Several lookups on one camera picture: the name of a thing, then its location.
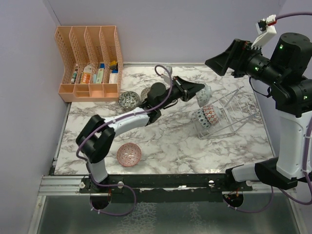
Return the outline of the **red geometric pattern bowl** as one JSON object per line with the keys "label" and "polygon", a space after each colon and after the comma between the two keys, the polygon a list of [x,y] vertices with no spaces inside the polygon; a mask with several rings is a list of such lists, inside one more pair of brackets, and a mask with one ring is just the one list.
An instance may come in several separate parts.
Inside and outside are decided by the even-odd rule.
{"label": "red geometric pattern bowl", "polygon": [[206,116],[206,119],[212,126],[215,126],[216,124],[220,122],[221,111],[218,107],[208,104],[208,105],[203,106],[202,109]]}

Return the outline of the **green leaf pattern bowl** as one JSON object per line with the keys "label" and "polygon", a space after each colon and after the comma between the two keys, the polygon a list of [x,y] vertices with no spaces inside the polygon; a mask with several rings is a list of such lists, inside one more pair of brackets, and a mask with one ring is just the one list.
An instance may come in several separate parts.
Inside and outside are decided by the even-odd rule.
{"label": "green leaf pattern bowl", "polygon": [[119,96],[118,103],[124,109],[133,109],[140,104],[140,97],[136,92],[126,91]]}

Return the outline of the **orange plastic desk organizer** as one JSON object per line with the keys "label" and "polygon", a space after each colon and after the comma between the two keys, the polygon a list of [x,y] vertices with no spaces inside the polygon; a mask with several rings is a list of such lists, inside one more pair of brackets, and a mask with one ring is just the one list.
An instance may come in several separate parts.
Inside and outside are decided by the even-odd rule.
{"label": "orange plastic desk organizer", "polygon": [[123,58],[116,26],[59,26],[55,41],[64,64],[58,94],[65,102],[119,99]]}

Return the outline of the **items in organizer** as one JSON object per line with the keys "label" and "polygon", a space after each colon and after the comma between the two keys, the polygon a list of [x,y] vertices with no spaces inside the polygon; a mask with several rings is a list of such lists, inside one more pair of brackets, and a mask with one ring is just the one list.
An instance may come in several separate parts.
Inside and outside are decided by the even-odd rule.
{"label": "items in organizer", "polygon": [[[112,71],[112,73],[118,73],[118,62],[113,60],[110,63],[109,69]],[[104,72],[105,72],[105,64],[102,62],[99,64],[99,68],[96,69],[96,71],[92,73],[92,66],[89,63],[86,67],[83,68],[81,74],[80,74],[80,84],[89,84],[92,80],[93,84],[100,84],[103,82],[104,79]],[[76,83],[76,79],[78,77],[78,65],[75,65],[70,83],[74,84]]]}

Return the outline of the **red circle pattern bowl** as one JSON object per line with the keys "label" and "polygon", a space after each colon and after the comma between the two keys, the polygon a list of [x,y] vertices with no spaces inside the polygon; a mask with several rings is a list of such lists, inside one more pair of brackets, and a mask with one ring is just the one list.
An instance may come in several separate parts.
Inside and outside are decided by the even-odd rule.
{"label": "red circle pattern bowl", "polygon": [[117,160],[124,167],[132,167],[139,163],[142,156],[141,149],[134,143],[126,143],[117,151]]}

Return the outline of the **blue triangle pattern bowl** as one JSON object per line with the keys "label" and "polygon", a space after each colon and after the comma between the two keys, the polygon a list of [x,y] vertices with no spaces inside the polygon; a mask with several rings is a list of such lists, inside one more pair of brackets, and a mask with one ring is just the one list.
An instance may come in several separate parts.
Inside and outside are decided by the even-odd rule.
{"label": "blue triangle pattern bowl", "polygon": [[199,107],[207,105],[212,97],[211,86],[205,84],[205,87],[197,92],[195,96]]}

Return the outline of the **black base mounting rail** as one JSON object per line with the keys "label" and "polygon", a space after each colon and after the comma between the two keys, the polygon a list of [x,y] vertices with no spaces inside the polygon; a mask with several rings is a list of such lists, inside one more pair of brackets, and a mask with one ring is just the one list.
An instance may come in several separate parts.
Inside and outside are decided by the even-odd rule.
{"label": "black base mounting rail", "polygon": [[222,202],[223,194],[242,197],[252,190],[245,182],[230,186],[225,174],[145,174],[109,175],[104,186],[96,185],[87,175],[69,176],[63,183],[77,195],[90,195],[92,201],[112,203]]}

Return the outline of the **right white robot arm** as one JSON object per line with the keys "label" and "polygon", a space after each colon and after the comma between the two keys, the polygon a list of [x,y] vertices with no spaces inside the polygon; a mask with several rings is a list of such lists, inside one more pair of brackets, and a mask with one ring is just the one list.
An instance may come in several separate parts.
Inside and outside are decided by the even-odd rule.
{"label": "right white robot arm", "polygon": [[236,190],[247,180],[288,190],[309,179],[312,81],[304,72],[311,57],[307,36],[284,33],[270,58],[253,49],[249,41],[235,39],[225,52],[205,61],[219,76],[232,69],[235,78],[249,76],[268,85],[281,123],[279,156],[227,169],[224,185],[228,190]]}

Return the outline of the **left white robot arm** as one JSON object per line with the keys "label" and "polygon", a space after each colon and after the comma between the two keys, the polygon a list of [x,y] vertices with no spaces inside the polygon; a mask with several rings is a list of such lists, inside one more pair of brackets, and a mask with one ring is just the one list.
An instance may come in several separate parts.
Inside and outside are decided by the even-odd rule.
{"label": "left white robot arm", "polygon": [[91,187],[96,192],[103,192],[107,188],[105,157],[115,137],[154,123],[161,116],[161,109],[169,108],[179,99],[187,102],[205,88],[202,83],[192,83],[180,77],[174,77],[171,83],[170,88],[160,82],[154,83],[146,99],[135,109],[116,117],[102,118],[94,115],[84,126],[76,138],[77,153],[83,154],[80,159],[86,162],[92,178]]}

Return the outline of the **brown tile pattern bowl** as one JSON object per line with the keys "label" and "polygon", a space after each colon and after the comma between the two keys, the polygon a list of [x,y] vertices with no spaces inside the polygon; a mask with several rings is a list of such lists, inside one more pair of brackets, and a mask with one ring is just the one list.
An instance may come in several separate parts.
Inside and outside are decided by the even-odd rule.
{"label": "brown tile pattern bowl", "polygon": [[147,98],[147,94],[149,93],[150,89],[150,87],[146,87],[141,91],[140,97],[142,100],[145,100]]}

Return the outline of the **blue floral pattern bowl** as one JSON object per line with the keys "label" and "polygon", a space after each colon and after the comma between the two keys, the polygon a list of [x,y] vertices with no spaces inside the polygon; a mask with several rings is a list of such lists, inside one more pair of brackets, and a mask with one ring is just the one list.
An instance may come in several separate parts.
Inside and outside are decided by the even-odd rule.
{"label": "blue floral pattern bowl", "polygon": [[204,111],[202,109],[198,109],[194,112],[195,118],[198,120],[203,129],[209,129],[211,127],[211,123],[208,121]]}

